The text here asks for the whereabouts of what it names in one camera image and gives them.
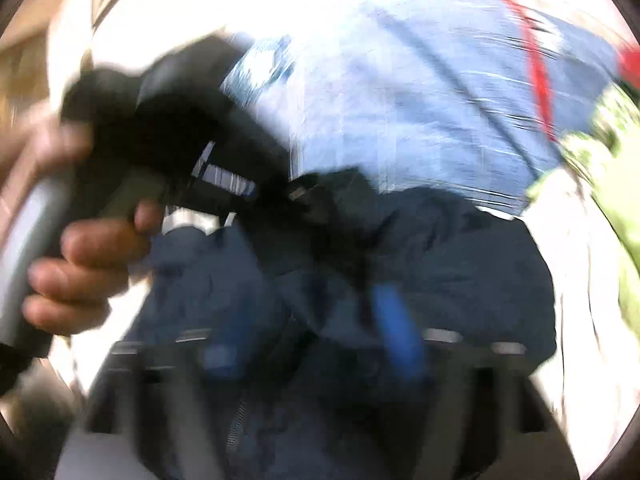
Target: green fabric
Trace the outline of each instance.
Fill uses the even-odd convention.
[[[573,132],[560,145],[620,240],[620,309],[640,338],[640,110],[612,85],[596,105],[593,136]]]

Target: white cloth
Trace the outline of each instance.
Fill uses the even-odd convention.
[[[640,346],[618,306],[618,240],[588,184],[565,168],[522,219],[556,294],[558,351],[532,377],[587,478],[640,402]]]

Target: hand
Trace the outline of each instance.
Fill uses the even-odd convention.
[[[80,162],[91,152],[84,124],[62,124],[32,112],[13,130],[0,133],[0,247],[11,222],[37,180],[60,166]],[[25,318],[51,333],[69,335],[104,322],[107,298],[127,288],[127,264],[150,249],[148,236],[159,231],[162,210],[138,205],[133,224],[125,219],[75,222],[63,232],[64,259],[42,258],[30,269],[35,295],[23,305]]]

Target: light blue fabric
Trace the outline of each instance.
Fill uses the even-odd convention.
[[[548,16],[540,27],[555,133],[584,131],[615,50]],[[293,38],[286,56],[277,45],[287,66],[273,71],[286,77],[232,94],[296,149],[294,175],[358,165],[382,191],[444,187],[517,214],[561,161],[519,18],[501,0],[364,0],[317,38]]]

